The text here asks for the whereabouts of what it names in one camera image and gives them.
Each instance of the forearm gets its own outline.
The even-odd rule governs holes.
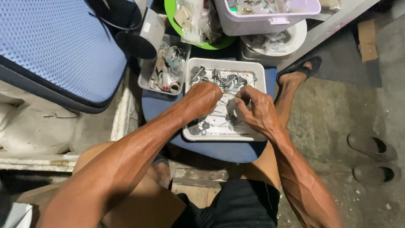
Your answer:
[[[341,228],[332,196],[305,158],[295,149],[288,132],[280,129],[271,138],[281,185],[302,226]]]
[[[42,227],[95,227],[114,202],[141,181],[170,137],[190,122],[176,104],[105,149],[61,186],[41,216]]]

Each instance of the pink plastic container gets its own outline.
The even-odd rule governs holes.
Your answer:
[[[222,29],[228,36],[281,32],[321,11],[318,0],[292,0],[291,3],[294,13],[237,15],[229,9],[226,0],[215,0]]]

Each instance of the hand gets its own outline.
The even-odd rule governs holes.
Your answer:
[[[212,113],[221,97],[222,91],[217,84],[199,82],[191,86],[181,102],[185,103],[186,113],[194,120]]]
[[[273,99],[252,86],[244,86],[236,94],[236,106],[242,115],[243,122],[253,130],[272,137],[274,132],[281,127],[274,107]],[[252,110],[246,105],[252,102]]]

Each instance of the leg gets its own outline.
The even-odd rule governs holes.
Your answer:
[[[309,62],[305,63],[304,66],[311,68]],[[306,78],[306,75],[301,72],[293,72],[280,77],[279,81],[282,87],[279,88],[281,92],[279,92],[276,98],[275,109],[281,125],[285,128],[290,118],[295,91]],[[277,169],[274,149],[270,142],[267,142],[262,155],[256,161],[245,165],[241,179],[264,181],[280,189],[280,176]]]
[[[113,142],[89,148],[78,159],[73,175]],[[109,211],[103,223],[108,228],[170,227],[185,208],[185,203],[162,187],[161,175],[150,167],[139,185],[122,202]]]

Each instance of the dirty floor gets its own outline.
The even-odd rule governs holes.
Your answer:
[[[405,180],[381,186],[360,184],[352,176],[353,166],[375,161],[352,150],[346,142],[347,134],[353,131],[375,134],[397,149],[396,163],[405,168],[405,122],[401,118],[405,113],[405,16],[395,21],[381,18],[376,21],[376,27],[383,87],[310,78],[295,95],[288,124],[296,147],[333,194],[343,226],[347,228],[405,224]],[[231,173],[228,170],[235,167],[230,163],[213,166],[216,171],[173,163],[172,175],[223,181]],[[187,193],[201,207],[209,205],[218,191],[215,186],[175,184],[172,190]],[[302,227],[283,196],[278,218],[279,228]]]

